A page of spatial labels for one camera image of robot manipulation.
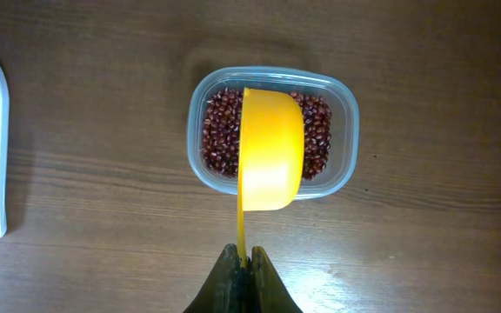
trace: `pile of beans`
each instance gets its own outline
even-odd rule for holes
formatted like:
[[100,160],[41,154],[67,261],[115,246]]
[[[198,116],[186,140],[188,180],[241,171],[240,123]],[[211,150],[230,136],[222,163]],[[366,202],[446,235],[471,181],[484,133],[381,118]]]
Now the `pile of beans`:
[[[311,180],[326,168],[330,149],[331,110],[322,97],[291,92],[304,121],[303,178]],[[243,92],[225,89],[207,102],[202,139],[203,160],[211,170],[227,177],[237,177],[239,132]]]

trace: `clear plastic container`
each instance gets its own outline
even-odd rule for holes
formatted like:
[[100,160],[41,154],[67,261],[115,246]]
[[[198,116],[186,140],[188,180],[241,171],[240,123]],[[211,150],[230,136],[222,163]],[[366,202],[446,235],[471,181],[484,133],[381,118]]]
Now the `clear plastic container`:
[[297,91],[324,97],[332,112],[330,156],[322,173],[301,182],[296,199],[327,196],[351,178],[358,150],[358,106],[351,91],[334,78],[303,70],[248,66],[216,70],[203,79],[192,94],[187,121],[187,153],[190,166],[205,184],[224,193],[237,194],[237,179],[207,169],[200,153],[206,101],[212,93],[225,87]]

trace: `yellow scoop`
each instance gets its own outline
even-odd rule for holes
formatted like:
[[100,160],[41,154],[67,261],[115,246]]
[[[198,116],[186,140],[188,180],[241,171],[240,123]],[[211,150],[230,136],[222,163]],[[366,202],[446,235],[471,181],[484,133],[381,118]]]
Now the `yellow scoop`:
[[237,183],[237,253],[243,267],[243,212],[278,210],[293,201],[303,154],[303,115],[295,100],[281,92],[245,88]]

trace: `wooden table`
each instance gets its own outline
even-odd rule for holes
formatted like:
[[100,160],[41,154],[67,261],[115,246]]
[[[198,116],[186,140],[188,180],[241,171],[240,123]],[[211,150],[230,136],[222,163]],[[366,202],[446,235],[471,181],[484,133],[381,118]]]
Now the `wooden table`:
[[247,215],[301,309],[501,312],[501,4],[461,3],[0,1],[0,312],[189,304],[236,233],[236,198],[188,164],[190,96],[247,64],[359,104],[339,192]]

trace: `wood grain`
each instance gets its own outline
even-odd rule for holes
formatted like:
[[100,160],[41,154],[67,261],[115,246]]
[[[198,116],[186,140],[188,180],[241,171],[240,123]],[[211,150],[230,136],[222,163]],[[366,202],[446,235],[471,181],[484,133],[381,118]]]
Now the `wood grain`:
[[359,103],[336,194],[247,215],[306,312],[501,312],[501,1],[0,1],[10,86],[0,312],[179,312],[236,199],[192,173],[188,105],[230,65]]

